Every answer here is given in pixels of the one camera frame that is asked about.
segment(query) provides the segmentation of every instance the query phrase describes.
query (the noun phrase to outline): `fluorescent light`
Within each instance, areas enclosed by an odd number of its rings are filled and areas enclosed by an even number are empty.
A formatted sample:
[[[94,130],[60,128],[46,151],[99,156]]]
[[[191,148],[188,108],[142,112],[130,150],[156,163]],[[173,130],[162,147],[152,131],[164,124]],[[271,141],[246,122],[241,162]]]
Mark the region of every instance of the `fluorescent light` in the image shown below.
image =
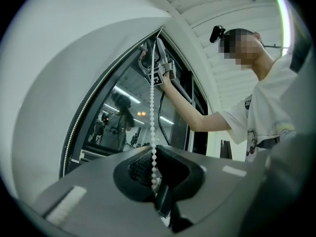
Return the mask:
[[[118,110],[117,109],[115,109],[115,108],[113,108],[112,106],[109,106],[109,105],[107,105],[107,104],[104,104],[105,106],[107,106],[107,107],[109,107],[109,108],[111,108],[112,110],[114,110],[114,111],[116,111],[116,112],[118,112]]]
[[[143,122],[141,122],[141,121],[139,121],[139,120],[137,120],[137,119],[134,119],[134,118],[133,118],[133,120],[135,120],[135,121],[137,121],[137,122],[140,122],[140,123],[142,123],[142,124],[145,124],[145,123],[143,123]]]
[[[140,101],[138,99],[136,99],[135,97],[132,97],[131,95],[129,95],[127,92],[125,92],[124,90],[122,90],[121,88],[115,86],[114,90],[118,91],[119,93],[129,97],[130,100],[134,101],[135,103],[139,104]]]
[[[164,118],[164,117],[162,117],[162,116],[160,116],[160,118],[161,118],[163,121],[168,122],[169,124],[174,124],[173,122],[171,122],[170,120],[168,120],[168,119],[166,119],[166,118]]]
[[[282,25],[283,25],[283,47],[291,46],[291,24],[290,15],[288,13],[285,0],[277,0],[281,11]],[[282,56],[286,55],[288,48],[282,49]]]

